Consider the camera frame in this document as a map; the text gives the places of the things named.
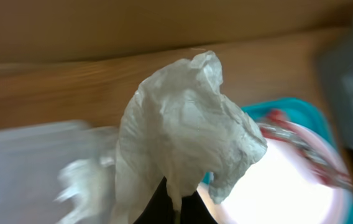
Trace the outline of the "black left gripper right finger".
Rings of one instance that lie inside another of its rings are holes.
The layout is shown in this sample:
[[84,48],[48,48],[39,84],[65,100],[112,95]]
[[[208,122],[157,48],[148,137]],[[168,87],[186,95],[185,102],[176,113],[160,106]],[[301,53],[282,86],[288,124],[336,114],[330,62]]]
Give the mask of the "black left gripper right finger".
[[182,198],[180,213],[181,224],[217,224],[212,217],[199,193],[195,191],[192,195]]

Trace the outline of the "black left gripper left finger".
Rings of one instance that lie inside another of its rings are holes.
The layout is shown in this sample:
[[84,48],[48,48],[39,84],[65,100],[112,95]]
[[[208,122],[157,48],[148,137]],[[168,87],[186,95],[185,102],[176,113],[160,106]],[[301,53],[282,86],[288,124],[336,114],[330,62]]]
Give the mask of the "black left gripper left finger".
[[167,179],[164,177],[134,224],[174,224],[174,221],[175,211],[167,194]]

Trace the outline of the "white tissue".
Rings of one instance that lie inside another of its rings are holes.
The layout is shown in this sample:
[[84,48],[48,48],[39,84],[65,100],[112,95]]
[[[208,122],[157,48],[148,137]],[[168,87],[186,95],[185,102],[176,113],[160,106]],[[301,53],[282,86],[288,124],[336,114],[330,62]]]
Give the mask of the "white tissue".
[[222,65],[208,51],[180,59],[146,78],[128,102],[118,128],[83,131],[93,157],[58,175],[57,200],[72,200],[62,223],[132,223],[160,183],[173,219],[208,172],[211,200],[229,196],[248,168],[267,152],[258,125],[220,91]]

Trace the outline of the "large white plate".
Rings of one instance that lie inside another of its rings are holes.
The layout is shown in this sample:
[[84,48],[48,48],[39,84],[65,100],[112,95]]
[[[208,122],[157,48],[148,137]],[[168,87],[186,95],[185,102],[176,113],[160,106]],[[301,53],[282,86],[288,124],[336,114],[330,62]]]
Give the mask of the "large white plate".
[[328,187],[310,172],[293,146],[268,139],[263,158],[239,179],[221,204],[199,184],[198,193],[218,223],[337,224],[348,223],[352,194]]

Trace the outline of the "red snack wrapper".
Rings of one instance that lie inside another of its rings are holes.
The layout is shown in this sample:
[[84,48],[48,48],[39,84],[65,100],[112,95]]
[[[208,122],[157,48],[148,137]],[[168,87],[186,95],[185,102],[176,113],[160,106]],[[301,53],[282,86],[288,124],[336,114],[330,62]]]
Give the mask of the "red snack wrapper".
[[349,191],[353,184],[349,174],[339,170],[303,133],[294,127],[282,110],[273,109],[257,122],[262,135],[269,139],[286,142],[303,158],[305,167],[316,180],[328,187]]

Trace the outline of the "clear plastic waste bin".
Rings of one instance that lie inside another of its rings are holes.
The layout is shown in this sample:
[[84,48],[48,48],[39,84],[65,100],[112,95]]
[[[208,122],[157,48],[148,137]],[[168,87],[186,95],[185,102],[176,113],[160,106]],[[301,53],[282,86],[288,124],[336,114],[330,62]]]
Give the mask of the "clear plastic waste bin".
[[0,223],[108,223],[114,127],[82,121],[0,131]]

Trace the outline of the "teal serving tray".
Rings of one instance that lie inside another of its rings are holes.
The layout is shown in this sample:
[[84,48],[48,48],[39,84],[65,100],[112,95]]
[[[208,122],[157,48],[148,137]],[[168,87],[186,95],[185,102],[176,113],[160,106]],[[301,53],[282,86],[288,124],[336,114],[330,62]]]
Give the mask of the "teal serving tray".
[[[243,107],[243,111],[248,113],[253,119],[263,118],[272,109],[282,110],[311,143],[319,147],[319,150],[339,170],[346,172],[345,163],[336,148],[328,123],[317,108],[295,98],[284,98]],[[206,175],[202,183],[208,185],[210,177],[209,174]],[[350,193],[352,194],[352,205],[348,224],[353,224],[353,193],[351,191]]]

